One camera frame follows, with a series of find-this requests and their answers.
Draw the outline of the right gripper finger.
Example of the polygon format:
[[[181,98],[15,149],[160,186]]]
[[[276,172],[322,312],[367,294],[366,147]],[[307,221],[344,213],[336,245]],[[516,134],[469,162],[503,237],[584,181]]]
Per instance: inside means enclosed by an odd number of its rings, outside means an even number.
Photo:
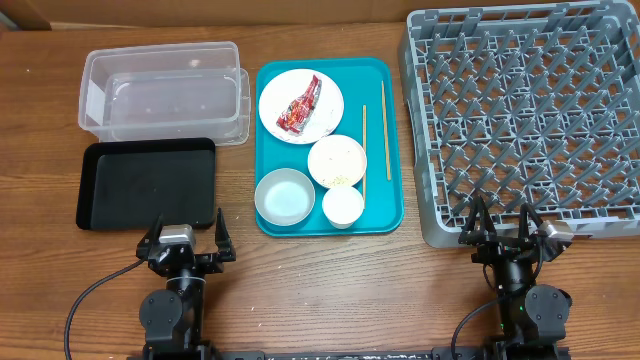
[[[460,245],[482,246],[493,242],[497,231],[481,196],[476,196],[471,204],[466,224],[458,238]]]
[[[529,221],[532,220],[536,227],[539,227],[543,220],[537,214],[534,207],[529,203],[523,203],[520,206],[520,214],[519,214],[519,225],[518,225],[518,238],[524,239],[527,238],[530,234],[529,232]]]

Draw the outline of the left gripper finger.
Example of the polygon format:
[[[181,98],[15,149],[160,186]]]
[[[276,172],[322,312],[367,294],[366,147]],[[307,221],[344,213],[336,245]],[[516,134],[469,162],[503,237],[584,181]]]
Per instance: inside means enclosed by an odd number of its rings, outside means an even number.
[[[217,211],[215,244],[217,246],[216,260],[220,263],[235,262],[236,250],[227,229],[221,208]]]
[[[150,229],[139,241],[136,247],[136,257],[140,260],[147,260],[151,250],[159,243],[159,237],[163,228],[163,216],[158,215]]]

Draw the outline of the white cup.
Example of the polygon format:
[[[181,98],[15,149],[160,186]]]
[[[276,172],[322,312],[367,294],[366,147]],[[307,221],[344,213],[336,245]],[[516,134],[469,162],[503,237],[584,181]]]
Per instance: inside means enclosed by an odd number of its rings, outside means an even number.
[[[346,229],[361,217],[364,199],[360,191],[354,187],[334,187],[324,195],[322,210],[334,228]]]

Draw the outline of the red snack wrapper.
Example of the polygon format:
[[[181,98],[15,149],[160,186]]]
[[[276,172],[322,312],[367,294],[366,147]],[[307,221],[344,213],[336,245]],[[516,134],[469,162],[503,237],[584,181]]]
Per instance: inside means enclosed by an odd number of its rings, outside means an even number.
[[[280,114],[276,125],[293,135],[301,135],[316,108],[321,89],[322,81],[313,75],[304,93],[295,98]]]

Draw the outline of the white round plate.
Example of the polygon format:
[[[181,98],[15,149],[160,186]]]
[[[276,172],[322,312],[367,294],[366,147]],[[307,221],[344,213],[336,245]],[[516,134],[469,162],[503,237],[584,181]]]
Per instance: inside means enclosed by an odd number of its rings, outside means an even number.
[[[312,76],[322,81],[316,108],[301,135],[293,135],[276,125],[288,105],[302,95]],[[270,80],[261,92],[258,113],[262,125],[274,137],[296,145],[311,144],[329,135],[339,125],[344,113],[344,99],[338,85],[326,74],[311,69],[285,71]]]

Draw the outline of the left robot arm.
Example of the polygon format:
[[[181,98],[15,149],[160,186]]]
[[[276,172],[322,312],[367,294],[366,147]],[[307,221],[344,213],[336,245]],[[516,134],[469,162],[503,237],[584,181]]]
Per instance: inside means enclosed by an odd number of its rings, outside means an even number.
[[[188,224],[163,225],[157,218],[140,240],[136,257],[166,280],[141,303],[139,320],[145,330],[145,359],[219,359],[214,345],[202,338],[205,277],[222,273],[236,260],[223,213],[215,220],[213,253],[196,253],[196,239]]]

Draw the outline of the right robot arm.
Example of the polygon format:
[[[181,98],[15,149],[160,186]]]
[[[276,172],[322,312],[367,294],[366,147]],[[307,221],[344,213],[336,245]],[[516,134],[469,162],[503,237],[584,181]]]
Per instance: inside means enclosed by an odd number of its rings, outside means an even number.
[[[457,340],[464,325],[496,306],[502,334],[488,338],[474,352],[479,359],[568,359],[569,351],[557,342],[566,337],[565,324],[573,304],[571,296],[554,286],[539,284],[537,278],[551,262],[572,244],[574,233],[563,222],[544,220],[525,203],[520,206],[518,233],[501,235],[482,197],[474,198],[458,242],[476,248],[471,261],[492,270],[496,298],[466,315],[451,338],[453,359],[464,354]]]

